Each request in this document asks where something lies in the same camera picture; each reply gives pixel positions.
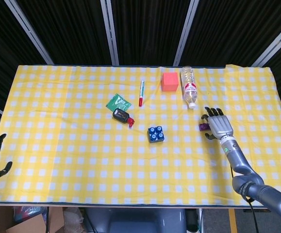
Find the plastic water bottle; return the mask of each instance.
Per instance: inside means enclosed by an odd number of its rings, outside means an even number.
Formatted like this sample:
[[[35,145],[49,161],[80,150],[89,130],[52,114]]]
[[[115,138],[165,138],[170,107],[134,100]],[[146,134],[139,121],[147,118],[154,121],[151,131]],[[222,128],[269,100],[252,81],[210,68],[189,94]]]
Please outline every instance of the plastic water bottle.
[[[183,67],[181,69],[181,82],[184,91],[183,99],[187,101],[189,108],[195,108],[195,101],[197,100],[197,86],[195,85],[194,71],[192,67]]]

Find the bottle cap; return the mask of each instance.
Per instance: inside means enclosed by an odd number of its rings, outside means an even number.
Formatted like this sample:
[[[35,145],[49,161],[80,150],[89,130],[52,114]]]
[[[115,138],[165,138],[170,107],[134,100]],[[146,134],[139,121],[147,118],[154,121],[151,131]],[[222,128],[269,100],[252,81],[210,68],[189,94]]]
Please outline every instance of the bottle cap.
[[[190,109],[194,109],[194,108],[195,108],[195,106],[196,106],[196,104],[195,104],[195,103],[189,103],[189,108],[190,108]]]
[[[139,98],[138,106],[142,107],[142,98]]]

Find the green packet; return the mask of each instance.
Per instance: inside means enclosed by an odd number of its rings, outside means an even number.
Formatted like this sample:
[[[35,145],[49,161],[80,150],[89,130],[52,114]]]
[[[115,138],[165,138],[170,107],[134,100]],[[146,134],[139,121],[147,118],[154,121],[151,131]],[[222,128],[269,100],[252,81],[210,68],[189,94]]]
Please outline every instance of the green packet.
[[[113,112],[116,108],[126,111],[131,106],[131,103],[123,99],[119,94],[115,94],[113,98],[107,103],[106,107]]]

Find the robotic arm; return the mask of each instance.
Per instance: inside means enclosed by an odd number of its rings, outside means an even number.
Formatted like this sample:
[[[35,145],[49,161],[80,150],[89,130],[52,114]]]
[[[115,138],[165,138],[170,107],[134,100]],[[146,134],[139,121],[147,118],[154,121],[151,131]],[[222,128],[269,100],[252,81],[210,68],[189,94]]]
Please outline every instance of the robotic arm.
[[[263,179],[249,165],[238,143],[233,137],[233,128],[228,118],[223,115],[221,109],[205,107],[208,115],[202,115],[202,119],[208,121],[212,135],[205,136],[209,140],[218,139],[232,169],[241,175],[233,177],[232,186],[236,193],[244,199],[253,198],[267,207],[269,210],[281,216],[281,192],[265,185]]]

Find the bottle label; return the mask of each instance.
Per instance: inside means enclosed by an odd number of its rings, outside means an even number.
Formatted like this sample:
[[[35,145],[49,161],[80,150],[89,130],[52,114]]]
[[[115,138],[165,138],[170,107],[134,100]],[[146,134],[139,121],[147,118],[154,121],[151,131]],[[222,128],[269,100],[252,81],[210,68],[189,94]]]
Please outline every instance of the bottle label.
[[[184,86],[184,92],[190,92],[190,91],[197,91],[197,86],[195,83],[187,83]]]

